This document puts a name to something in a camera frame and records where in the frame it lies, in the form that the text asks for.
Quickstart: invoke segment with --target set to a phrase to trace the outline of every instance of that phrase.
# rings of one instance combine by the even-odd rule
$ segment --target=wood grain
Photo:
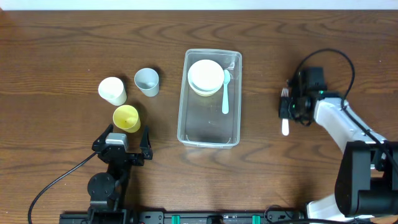
[[[398,140],[398,17],[395,11],[47,11],[0,12],[0,223],[26,223],[33,198],[91,154],[115,107],[97,94],[124,79],[127,103],[150,127],[154,160],[133,170],[127,206],[181,210],[302,208],[332,194],[341,152],[325,130],[290,124],[280,134],[280,89],[310,52],[333,47],[353,60],[348,97],[368,125]],[[185,51],[243,55],[241,142],[228,149],[184,147],[177,119]],[[349,68],[325,53],[328,86],[345,91]],[[160,93],[134,86],[143,67],[160,73]],[[138,151],[141,133],[129,134]],[[34,223],[85,211],[86,184],[106,164],[92,159],[44,194]]]

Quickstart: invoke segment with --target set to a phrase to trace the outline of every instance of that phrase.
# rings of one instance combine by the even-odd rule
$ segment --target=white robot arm
[[[354,116],[354,118],[372,131],[361,118],[359,118],[353,110],[349,107],[348,102],[345,101],[346,110]],[[347,142],[363,141],[367,144],[374,144],[375,142],[366,135],[341,109],[341,98],[325,98],[317,101],[313,115],[314,121],[320,126],[324,127],[338,147],[344,153]],[[386,140],[378,133],[372,133],[381,143]],[[307,205],[307,217],[319,218],[336,221],[347,221],[353,218],[346,218],[338,209],[335,195],[331,194],[321,200],[310,202]],[[371,218],[372,215],[361,215],[357,218]]]
[[[354,77],[352,62],[348,62]],[[345,100],[349,90],[344,97],[328,91],[322,68],[300,71],[302,64],[288,82],[292,96],[280,98],[279,117],[305,126],[316,122],[328,131],[343,153],[335,194],[310,202],[307,217],[347,221],[398,214],[398,142],[389,142],[373,132],[353,112]],[[371,169],[384,172],[383,177],[372,178]]]

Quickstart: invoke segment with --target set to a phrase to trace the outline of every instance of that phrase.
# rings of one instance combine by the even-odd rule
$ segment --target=white spoon
[[[231,81],[231,76],[229,71],[224,70],[224,95],[223,95],[223,114],[228,114],[229,105],[228,105],[228,83]]]

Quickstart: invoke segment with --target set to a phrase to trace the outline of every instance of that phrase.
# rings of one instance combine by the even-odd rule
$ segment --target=plastic cup
[[[136,73],[134,83],[146,96],[156,96],[159,92],[159,75],[151,68],[143,68]]]
[[[114,111],[113,123],[128,133],[135,133],[141,127],[138,111],[130,105],[120,106]]]
[[[108,77],[102,80],[98,86],[99,95],[115,106],[120,106],[127,100],[127,94],[122,80],[116,77]]]

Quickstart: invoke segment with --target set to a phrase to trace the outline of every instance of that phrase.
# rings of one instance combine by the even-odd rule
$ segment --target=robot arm
[[[398,162],[398,143],[388,142],[374,133],[352,111],[347,101],[343,110],[339,94],[327,91],[322,68],[300,71],[289,86],[292,96],[281,97],[279,117],[302,124],[308,121],[306,126],[311,122],[318,123],[328,131],[343,153],[335,194],[310,202],[307,217],[347,221],[355,217],[397,214],[398,178],[392,164],[380,150],[380,144],[389,149],[393,160]],[[383,177],[372,178],[371,169],[384,172]]]
[[[372,131],[361,118],[359,118],[354,111],[349,107],[348,102],[345,101],[346,110],[354,116],[354,118],[362,124],[366,129],[372,132],[381,143],[386,139]],[[346,113],[341,109],[341,98],[325,98],[318,100],[315,105],[313,114],[314,121],[320,126],[324,127],[333,140],[336,142],[342,153],[344,153],[347,142],[363,141],[367,144],[374,144],[375,142],[367,136]]]
[[[144,160],[152,160],[153,157],[149,128],[145,127],[139,145],[141,153],[128,153],[127,136],[112,131],[113,125],[110,124],[93,143],[92,150],[98,153],[99,159],[108,164],[108,170],[95,174],[88,182],[87,191],[91,197],[88,211],[65,212],[60,215],[59,224],[268,224],[290,223],[290,220],[305,221],[303,212],[278,206],[269,207],[265,212],[169,213],[127,209],[123,200],[131,167],[143,166]]]

